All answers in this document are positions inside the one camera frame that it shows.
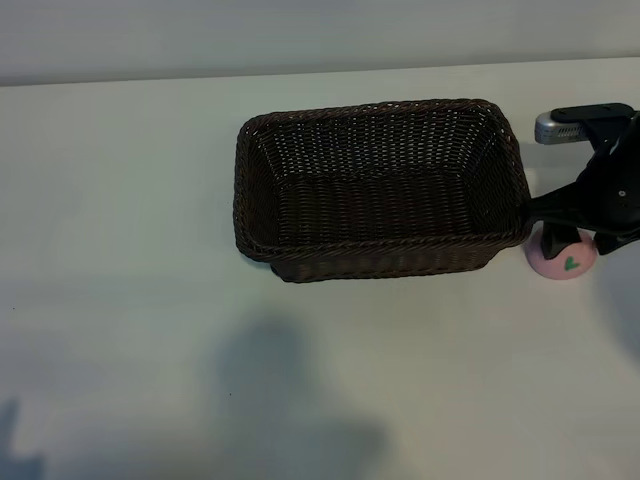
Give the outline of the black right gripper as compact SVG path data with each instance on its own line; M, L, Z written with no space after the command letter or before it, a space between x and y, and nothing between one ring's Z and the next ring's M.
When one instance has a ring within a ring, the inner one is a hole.
M530 224L541 222L526 255L531 260L556 260L591 255L593 237L599 255L608 255L635 241L639 229L639 114L589 112L581 121L594 154L568 185L531 199L526 206Z

